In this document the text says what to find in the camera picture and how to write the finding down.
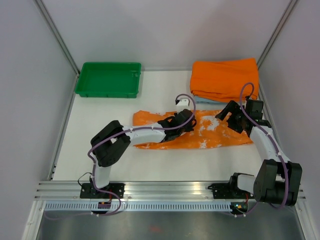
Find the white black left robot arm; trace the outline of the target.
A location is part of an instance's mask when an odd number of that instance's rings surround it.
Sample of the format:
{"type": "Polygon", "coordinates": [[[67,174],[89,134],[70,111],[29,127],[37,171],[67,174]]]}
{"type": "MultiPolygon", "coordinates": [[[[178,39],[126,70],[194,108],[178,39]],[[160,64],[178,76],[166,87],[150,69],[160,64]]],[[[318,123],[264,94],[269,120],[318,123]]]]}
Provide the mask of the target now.
{"type": "Polygon", "coordinates": [[[108,195],[111,167],[129,146],[170,142],[193,131],[196,124],[195,111],[188,109],[149,125],[124,126],[118,120],[111,121],[90,141],[91,193],[99,199],[108,195]]]}

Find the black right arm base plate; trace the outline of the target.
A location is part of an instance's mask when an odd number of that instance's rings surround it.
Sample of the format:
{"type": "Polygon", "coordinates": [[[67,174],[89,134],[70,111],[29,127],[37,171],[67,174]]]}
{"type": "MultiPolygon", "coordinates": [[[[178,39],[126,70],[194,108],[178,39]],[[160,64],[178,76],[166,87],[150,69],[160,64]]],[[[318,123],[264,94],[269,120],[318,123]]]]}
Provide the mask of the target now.
{"type": "Polygon", "coordinates": [[[229,183],[212,183],[207,187],[215,200],[246,200],[254,199],[252,193],[231,186],[229,183]]]}

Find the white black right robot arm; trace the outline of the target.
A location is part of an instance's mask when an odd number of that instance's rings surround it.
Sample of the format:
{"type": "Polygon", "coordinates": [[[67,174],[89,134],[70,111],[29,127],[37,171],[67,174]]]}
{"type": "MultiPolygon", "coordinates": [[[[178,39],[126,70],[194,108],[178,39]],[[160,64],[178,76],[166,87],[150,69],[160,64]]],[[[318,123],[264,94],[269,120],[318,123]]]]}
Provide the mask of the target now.
{"type": "Polygon", "coordinates": [[[270,122],[263,118],[264,103],[249,99],[246,105],[231,100],[215,117],[226,120],[229,129],[246,133],[262,160],[257,175],[234,173],[229,179],[228,193],[240,198],[245,192],[257,202],[275,207],[294,206],[298,199],[303,169],[293,163],[275,140],[270,122]]]}

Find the orange white tie-dye trousers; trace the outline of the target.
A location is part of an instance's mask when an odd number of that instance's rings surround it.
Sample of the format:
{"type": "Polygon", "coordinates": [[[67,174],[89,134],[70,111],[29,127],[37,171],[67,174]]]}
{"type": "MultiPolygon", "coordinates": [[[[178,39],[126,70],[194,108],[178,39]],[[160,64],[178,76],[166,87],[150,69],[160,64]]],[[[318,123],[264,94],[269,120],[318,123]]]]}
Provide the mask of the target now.
{"type": "Polygon", "coordinates": [[[216,119],[218,113],[218,110],[197,110],[197,124],[193,131],[183,133],[172,141],[137,144],[135,147],[146,150],[212,149],[253,143],[246,132],[237,133],[228,128],[226,120],[216,119]]]}

